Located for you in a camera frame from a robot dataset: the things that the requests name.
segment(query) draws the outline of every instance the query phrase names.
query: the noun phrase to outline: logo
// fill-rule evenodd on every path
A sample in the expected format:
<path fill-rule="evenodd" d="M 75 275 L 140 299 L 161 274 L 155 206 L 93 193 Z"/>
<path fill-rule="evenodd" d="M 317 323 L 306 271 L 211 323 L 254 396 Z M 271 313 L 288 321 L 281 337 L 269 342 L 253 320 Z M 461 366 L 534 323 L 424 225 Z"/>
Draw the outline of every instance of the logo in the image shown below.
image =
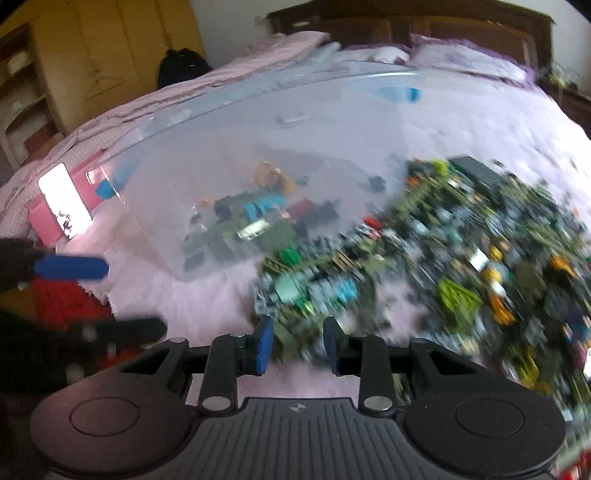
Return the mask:
<path fill-rule="evenodd" d="M 294 413 L 302 413 L 305 409 L 306 409 L 306 406 L 302 405 L 301 403 L 294 403 L 290 407 L 290 410 Z"/>

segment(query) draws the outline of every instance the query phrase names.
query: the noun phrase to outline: clear plastic storage box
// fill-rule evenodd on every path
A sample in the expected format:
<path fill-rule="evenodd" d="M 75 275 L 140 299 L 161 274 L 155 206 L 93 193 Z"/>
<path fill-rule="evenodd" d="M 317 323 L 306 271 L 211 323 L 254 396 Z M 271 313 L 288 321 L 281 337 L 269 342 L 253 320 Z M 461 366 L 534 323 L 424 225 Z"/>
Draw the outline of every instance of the clear plastic storage box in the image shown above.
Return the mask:
<path fill-rule="evenodd" d="M 342 61 L 212 89 L 107 153 L 106 178 L 181 280 L 335 235 L 401 191 L 415 72 Z"/>

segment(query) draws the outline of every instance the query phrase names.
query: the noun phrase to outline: ridged black surface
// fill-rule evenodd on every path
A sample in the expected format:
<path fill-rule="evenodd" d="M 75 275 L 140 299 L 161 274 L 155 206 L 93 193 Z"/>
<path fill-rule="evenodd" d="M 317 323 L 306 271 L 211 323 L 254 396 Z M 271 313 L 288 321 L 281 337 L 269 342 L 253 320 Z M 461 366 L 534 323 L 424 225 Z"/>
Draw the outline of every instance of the ridged black surface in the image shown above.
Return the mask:
<path fill-rule="evenodd" d="M 64 477 L 50 474 L 46 480 Z M 452 480 L 390 420 L 350 399 L 250 399 L 233 417 L 203 422 L 174 459 L 136 480 Z M 550 480 L 549 475 L 536 477 Z"/>

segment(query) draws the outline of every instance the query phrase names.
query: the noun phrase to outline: black mechanical base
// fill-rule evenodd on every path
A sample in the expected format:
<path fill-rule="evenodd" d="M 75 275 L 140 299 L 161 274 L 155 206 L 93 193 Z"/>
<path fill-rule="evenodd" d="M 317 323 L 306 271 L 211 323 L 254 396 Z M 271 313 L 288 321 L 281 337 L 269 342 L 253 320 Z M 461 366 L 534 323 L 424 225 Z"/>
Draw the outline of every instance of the black mechanical base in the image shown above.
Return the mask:
<path fill-rule="evenodd" d="M 189 348 L 170 339 L 46 398 L 31 435 L 48 478 L 459 479 L 537 478 L 564 438 L 557 407 L 431 342 L 387 347 L 324 323 L 333 373 L 361 378 L 350 398 L 249 398 L 236 378 L 262 375 L 272 320 L 252 335 Z M 392 373 L 414 401 L 397 405 Z M 197 407 L 191 375 L 204 373 Z"/>

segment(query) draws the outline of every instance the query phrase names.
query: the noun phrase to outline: nightstand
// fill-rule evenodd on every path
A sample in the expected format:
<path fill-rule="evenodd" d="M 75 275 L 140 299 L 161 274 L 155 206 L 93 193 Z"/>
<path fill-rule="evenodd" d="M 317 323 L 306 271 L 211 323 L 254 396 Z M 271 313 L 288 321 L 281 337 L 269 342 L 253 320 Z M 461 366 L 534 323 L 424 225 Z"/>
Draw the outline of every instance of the nightstand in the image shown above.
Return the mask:
<path fill-rule="evenodd" d="M 578 123 L 591 138 L 591 98 L 571 89 L 561 89 L 548 80 L 539 80 L 539 87 L 550 95 L 562 111 L 575 123 Z"/>

